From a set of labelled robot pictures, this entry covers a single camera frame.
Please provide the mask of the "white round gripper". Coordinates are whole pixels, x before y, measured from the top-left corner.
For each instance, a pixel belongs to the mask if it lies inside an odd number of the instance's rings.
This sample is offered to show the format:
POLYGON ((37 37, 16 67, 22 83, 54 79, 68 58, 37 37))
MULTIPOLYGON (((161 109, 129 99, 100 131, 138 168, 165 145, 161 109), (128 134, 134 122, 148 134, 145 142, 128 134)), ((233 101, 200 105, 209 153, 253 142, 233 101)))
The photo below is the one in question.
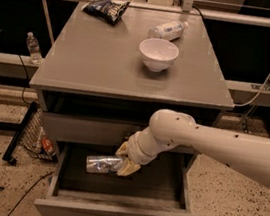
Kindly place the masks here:
POLYGON ((120 176, 129 176, 137 172, 141 165, 149 164, 159 154, 159 143, 149 133, 138 131, 130 136, 128 142, 121 144, 115 155, 129 157, 124 159, 121 168, 116 173, 120 176))

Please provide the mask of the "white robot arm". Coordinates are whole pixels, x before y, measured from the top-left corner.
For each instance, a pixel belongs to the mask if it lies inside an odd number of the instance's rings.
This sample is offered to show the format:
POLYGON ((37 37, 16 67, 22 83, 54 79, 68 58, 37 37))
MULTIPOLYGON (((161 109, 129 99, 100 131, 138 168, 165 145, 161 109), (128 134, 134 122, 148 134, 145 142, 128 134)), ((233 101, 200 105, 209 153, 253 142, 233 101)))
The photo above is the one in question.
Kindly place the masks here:
POLYGON ((116 154, 123 158, 120 176, 133 174, 158 154, 177 147, 203 153, 270 188, 270 138, 199 125, 192 116, 158 110, 148 126, 133 133, 116 154))

